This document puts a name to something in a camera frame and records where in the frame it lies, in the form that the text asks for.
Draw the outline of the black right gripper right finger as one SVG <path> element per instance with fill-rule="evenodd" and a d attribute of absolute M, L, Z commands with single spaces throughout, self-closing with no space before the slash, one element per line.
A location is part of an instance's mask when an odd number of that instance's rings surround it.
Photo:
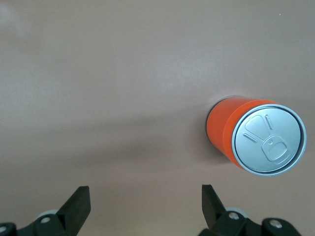
<path fill-rule="evenodd" d="M 257 224 L 235 210 L 226 210 L 211 185 L 202 186 L 202 212 L 208 228 L 198 236 L 302 236 L 283 219 L 265 218 Z"/>

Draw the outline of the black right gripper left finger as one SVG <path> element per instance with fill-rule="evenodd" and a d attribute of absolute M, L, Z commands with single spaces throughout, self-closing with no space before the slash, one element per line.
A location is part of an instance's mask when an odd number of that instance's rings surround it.
<path fill-rule="evenodd" d="M 80 186 L 57 212 L 43 214 L 23 228 L 0 223 L 0 236 L 77 236 L 90 211 L 90 189 Z"/>

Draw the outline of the orange can with grey lid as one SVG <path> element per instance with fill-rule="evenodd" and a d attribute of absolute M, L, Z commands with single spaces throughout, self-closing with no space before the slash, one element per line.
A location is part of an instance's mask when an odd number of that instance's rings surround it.
<path fill-rule="evenodd" d="M 214 147 L 241 169 L 276 176 L 303 156 L 307 132 L 299 115 L 268 99 L 229 97 L 218 102 L 206 120 Z"/>

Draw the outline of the brown table cover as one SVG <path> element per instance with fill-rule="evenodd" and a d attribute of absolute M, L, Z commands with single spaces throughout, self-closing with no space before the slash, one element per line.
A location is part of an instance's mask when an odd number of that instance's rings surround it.
<path fill-rule="evenodd" d="M 291 170 L 256 176 L 210 143 L 233 95 L 301 117 Z M 87 185 L 79 236 L 197 236 L 204 184 L 315 236 L 315 0 L 0 0 L 0 222 Z"/>

